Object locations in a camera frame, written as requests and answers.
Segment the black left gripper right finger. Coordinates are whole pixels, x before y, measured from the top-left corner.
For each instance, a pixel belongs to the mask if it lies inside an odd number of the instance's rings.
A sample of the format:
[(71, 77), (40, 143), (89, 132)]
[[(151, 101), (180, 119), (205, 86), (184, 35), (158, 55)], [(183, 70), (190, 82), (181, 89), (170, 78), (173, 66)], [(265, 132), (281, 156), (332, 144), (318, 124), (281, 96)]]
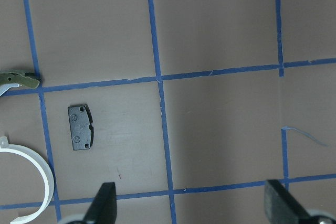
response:
[(264, 211), (269, 223), (305, 223), (311, 216), (276, 179), (265, 181)]

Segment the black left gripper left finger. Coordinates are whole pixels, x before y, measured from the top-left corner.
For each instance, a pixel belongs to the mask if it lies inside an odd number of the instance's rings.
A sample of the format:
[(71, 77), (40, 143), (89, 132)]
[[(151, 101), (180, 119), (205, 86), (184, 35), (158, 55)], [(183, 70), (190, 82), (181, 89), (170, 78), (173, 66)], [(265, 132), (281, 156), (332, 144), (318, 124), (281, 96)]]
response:
[(84, 223), (114, 224), (117, 218), (117, 195), (114, 182), (103, 183), (87, 210)]

